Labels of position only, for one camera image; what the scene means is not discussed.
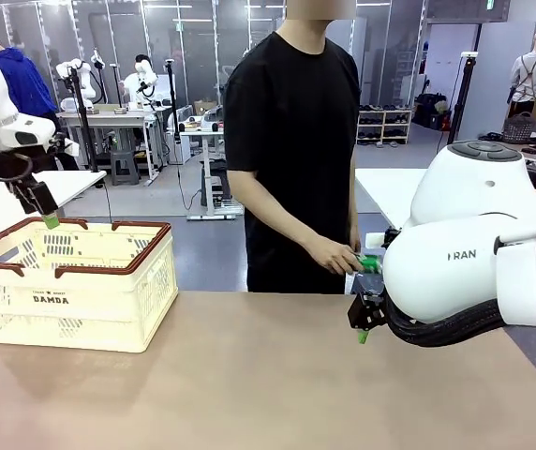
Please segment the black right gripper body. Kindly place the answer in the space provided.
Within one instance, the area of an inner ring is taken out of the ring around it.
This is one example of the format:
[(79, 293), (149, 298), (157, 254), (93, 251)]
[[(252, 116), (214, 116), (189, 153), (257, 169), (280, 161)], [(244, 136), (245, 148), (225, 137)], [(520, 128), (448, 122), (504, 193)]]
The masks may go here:
[(384, 298), (376, 292), (360, 292), (355, 295), (348, 310), (350, 327), (369, 331), (386, 324)]

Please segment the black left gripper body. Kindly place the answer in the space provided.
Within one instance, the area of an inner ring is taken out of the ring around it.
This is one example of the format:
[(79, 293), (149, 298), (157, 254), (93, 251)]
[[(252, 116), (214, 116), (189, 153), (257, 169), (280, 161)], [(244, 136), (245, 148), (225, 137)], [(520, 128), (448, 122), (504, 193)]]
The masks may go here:
[(58, 205), (45, 182), (13, 182), (12, 193), (19, 200), (25, 214), (53, 215), (58, 210)]

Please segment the person's right hand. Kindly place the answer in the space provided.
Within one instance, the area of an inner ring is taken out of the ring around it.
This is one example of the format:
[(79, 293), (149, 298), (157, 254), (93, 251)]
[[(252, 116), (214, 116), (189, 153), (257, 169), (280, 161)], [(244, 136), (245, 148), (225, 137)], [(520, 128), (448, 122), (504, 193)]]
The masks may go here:
[(349, 246), (319, 236), (309, 250), (313, 259), (327, 270), (338, 274), (353, 274), (363, 272), (358, 257)]

